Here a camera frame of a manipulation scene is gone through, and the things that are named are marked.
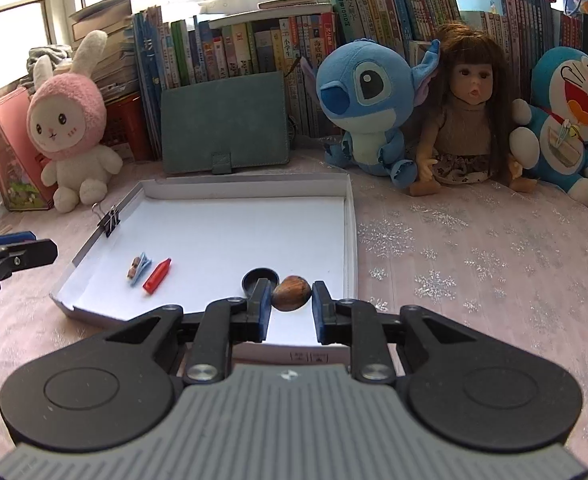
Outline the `black round cup lid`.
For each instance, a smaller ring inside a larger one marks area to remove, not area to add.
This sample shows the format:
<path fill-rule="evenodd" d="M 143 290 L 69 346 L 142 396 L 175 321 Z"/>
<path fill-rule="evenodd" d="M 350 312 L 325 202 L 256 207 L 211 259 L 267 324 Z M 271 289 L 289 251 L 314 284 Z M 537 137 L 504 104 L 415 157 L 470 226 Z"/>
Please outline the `black round cup lid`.
<path fill-rule="evenodd" d="M 251 297 L 252 293 L 254 292 L 254 288 L 256 284 L 260 280 L 268 280 L 272 284 L 273 287 L 276 287 L 280 283 L 279 275 L 276 271 L 273 271 L 269 268 L 255 268 L 249 270 L 247 274 L 244 275 L 242 278 L 242 289 L 244 291 L 245 296 Z"/>

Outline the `brown walnut front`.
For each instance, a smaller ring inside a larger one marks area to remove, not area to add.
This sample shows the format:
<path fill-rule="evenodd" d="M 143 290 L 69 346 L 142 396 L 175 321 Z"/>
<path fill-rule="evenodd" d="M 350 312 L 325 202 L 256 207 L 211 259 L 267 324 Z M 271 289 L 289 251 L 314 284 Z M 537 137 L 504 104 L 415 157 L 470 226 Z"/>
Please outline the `brown walnut front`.
<path fill-rule="evenodd" d="M 273 289 L 271 303 L 279 311 L 291 312 L 307 304 L 310 296 L 308 281 L 301 276 L 290 275 Z"/>

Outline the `pink house-shaped box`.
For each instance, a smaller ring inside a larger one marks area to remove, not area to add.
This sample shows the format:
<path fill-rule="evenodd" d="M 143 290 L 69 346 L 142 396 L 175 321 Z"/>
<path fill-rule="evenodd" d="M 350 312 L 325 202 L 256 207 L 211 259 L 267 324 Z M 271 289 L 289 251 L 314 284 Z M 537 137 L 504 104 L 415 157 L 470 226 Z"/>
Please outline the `pink house-shaped box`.
<path fill-rule="evenodd" d="M 40 174 L 47 163 L 32 145 L 26 129 L 29 95 L 18 87 L 0 98 L 0 192 L 12 211 L 48 210 L 54 186 L 45 186 Z"/>

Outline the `white cardboard tray box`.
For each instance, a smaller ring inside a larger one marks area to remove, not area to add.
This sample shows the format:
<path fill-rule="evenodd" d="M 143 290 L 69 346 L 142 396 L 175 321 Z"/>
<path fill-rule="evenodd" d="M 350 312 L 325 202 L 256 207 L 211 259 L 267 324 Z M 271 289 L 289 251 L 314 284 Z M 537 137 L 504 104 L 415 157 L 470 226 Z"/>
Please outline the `white cardboard tray box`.
<path fill-rule="evenodd" d="M 50 294 L 70 318 L 115 326 L 164 304 L 184 312 L 242 295 L 249 270 L 323 281 L 332 297 L 356 297 L 357 229 L 348 174 L 267 174 L 144 180 L 116 205 L 110 237 L 95 230 Z M 152 260 L 134 286 L 126 275 Z M 153 295 L 143 283 L 172 265 Z"/>

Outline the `small black binder clip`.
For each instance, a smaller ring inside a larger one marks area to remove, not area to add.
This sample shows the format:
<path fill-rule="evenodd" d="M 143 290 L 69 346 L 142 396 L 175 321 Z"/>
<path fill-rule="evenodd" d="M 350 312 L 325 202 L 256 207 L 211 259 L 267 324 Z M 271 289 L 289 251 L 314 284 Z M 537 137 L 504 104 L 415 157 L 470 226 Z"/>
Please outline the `small black binder clip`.
<path fill-rule="evenodd" d="M 120 223 L 118 208 L 111 206 L 110 209 L 103 209 L 101 203 L 94 203 L 91 210 L 99 219 L 96 225 L 98 229 L 106 237 L 110 237 Z"/>

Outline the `pink bunny plush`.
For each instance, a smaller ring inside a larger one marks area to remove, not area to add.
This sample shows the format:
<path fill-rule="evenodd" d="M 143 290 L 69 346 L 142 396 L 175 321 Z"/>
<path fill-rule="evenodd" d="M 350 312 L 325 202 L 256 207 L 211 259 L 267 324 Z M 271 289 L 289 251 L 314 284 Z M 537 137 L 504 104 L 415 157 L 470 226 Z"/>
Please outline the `pink bunny plush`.
<path fill-rule="evenodd" d="M 45 55 L 34 67 L 35 93 L 26 127 L 32 144 L 48 160 L 41 181 L 56 187 L 53 206 L 61 214 L 79 204 L 102 202 L 111 177 L 123 168 L 119 154 L 101 143 L 106 107 L 91 79 L 107 42 L 106 32 L 93 30 L 81 41 L 67 72 L 55 75 Z"/>

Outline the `green notebook case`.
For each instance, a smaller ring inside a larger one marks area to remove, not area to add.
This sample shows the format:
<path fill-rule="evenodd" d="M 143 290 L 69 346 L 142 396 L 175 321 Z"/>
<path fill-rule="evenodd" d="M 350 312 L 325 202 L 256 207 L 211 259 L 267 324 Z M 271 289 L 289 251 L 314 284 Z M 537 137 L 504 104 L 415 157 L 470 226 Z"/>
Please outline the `green notebook case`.
<path fill-rule="evenodd" d="M 160 100 L 168 174 L 231 174 L 290 159 L 280 72 L 218 79 L 167 90 Z"/>

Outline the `brown-haired doll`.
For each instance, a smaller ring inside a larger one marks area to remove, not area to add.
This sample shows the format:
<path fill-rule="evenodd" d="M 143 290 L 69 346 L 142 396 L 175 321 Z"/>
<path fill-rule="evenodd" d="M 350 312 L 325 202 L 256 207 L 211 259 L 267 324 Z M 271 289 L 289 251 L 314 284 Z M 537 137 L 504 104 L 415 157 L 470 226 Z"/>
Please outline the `brown-haired doll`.
<path fill-rule="evenodd" d="M 418 177 L 413 196 L 435 194 L 442 185 L 494 179 L 529 193 L 535 179 L 510 153 L 511 83 L 506 58 L 484 32 L 452 22 L 437 32 L 439 64 L 428 86 L 426 112 L 416 148 Z"/>

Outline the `blue Stitch plush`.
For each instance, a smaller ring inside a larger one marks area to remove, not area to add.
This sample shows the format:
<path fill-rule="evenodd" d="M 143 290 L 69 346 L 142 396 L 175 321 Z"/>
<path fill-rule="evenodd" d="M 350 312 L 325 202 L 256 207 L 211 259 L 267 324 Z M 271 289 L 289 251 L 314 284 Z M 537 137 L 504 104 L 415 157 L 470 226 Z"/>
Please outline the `blue Stitch plush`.
<path fill-rule="evenodd" d="M 344 131 L 340 143 L 324 147 L 326 162 L 388 177 L 401 190 L 413 184 L 418 168 L 406 155 L 400 127 L 428 97 L 439 55 L 434 39 L 422 62 L 411 67 L 396 51 L 361 38 L 332 51 L 318 68 L 300 58 L 311 99 Z"/>

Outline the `blue Doraemon plush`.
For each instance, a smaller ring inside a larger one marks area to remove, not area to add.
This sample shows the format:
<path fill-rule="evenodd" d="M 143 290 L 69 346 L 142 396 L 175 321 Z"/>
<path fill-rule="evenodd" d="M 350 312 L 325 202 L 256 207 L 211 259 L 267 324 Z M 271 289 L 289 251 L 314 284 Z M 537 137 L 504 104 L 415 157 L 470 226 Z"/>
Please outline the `blue Doraemon plush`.
<path fill-rule="evenodd" d="M 588 207 L 588 55 L 547 51 L 532 70 L 530 99 L 512 102 L 511 155 L 523 176 Z"/>

